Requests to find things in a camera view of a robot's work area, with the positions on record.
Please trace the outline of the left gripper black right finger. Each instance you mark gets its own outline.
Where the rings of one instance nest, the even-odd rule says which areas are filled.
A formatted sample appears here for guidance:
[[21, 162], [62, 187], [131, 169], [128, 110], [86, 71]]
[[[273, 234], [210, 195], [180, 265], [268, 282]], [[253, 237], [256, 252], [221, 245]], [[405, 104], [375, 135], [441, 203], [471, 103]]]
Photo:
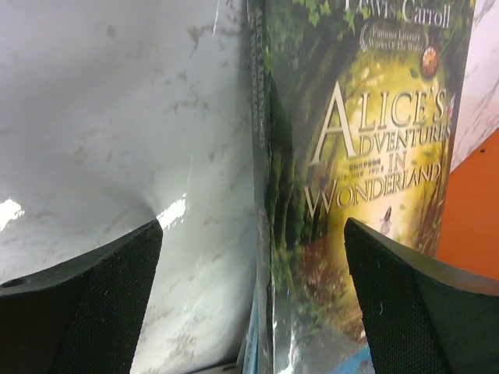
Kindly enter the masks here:
[[401, 245], [357, 219], [345, 251], [377, 373], [496, 373], [498, 282]]

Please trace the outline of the Alice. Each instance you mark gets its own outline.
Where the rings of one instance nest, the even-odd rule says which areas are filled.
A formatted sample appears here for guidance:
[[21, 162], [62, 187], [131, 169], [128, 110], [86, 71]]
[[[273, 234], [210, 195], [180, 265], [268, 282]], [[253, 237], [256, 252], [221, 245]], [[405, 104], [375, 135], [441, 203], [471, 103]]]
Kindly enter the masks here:
[[250, 1], [258, 370], [366, 357], [344, 227], [433, 256], [475, 4]]

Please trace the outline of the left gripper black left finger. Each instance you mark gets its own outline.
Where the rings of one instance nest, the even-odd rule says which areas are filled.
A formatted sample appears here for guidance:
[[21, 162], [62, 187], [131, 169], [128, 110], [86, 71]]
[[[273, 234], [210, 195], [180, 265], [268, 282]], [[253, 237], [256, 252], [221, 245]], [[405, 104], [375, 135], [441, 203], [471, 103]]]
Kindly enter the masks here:
[[157, 220], [1, 285], [3, 373], [128, 373], [162, 243]]

